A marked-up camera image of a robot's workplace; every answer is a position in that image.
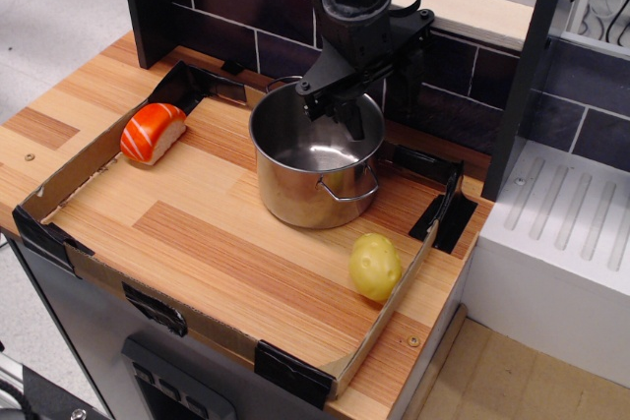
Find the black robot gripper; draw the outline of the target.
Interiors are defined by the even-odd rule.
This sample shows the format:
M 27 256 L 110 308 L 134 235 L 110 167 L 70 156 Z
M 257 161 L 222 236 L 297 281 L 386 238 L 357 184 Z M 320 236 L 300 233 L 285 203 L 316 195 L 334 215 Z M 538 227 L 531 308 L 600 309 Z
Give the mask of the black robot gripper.
M 391 0 L 352 6 L 337 0 L 314 0 L 322 51 L 295 86 L 311 120 L 324 115 L 346 126 L 355 141 L 364 139 L 359 106 L 374 83 L 400 76 L 402 110 L 411 118 L 424 75 L 426 46 L 434 13 L 413 5 L 393 9 Z

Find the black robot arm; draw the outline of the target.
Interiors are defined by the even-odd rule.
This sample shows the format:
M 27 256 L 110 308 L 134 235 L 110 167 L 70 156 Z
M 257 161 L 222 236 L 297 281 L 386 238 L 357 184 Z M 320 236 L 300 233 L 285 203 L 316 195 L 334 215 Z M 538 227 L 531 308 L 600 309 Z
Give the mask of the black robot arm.
M 412 100 L 434 21 L 422 0 L 311 0 L 322 50 L 296 87 L 307 117 L 327 116 L 364 137 L 358 100 L 394 78 Z

